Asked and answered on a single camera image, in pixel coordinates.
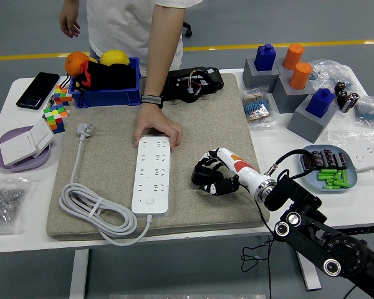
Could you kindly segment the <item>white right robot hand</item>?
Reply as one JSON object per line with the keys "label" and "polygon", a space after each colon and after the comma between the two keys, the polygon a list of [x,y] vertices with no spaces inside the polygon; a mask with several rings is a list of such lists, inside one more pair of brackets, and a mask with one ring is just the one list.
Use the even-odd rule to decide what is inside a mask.
{"label": "white right robot hand", "polygon": [[264,201],[266,189],[276,181],[258,173],[253,166],[226,148],[209,150],[194,167],[191,181],[215,196],[230,194],[243,186],[258,201]]}

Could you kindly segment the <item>person's right hand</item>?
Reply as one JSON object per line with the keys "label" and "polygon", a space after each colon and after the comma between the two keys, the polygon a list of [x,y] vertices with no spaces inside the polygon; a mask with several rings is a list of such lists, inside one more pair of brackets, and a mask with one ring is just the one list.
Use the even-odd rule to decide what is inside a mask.
{"label": "person's right hand", "polygon": [[80,25],[78,23],[79,16],[79,2],[65,1],[60,15],[59,25],[60,30],[70,38],[78,37],[80,34]]}

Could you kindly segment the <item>person's left hand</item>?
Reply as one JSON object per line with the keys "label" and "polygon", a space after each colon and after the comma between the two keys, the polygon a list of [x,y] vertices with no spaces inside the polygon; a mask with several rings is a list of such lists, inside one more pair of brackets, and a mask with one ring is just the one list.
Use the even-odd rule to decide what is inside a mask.
{"label": "person's left hand", "polygon": [[137,114],[137,123],[133,134],[135,146],[138,146],[143,133],[152,128],[164,133],[169,138],[171,151],[174,151],[181,143],[183,127],[169,119],[157,105],[142,103]]}

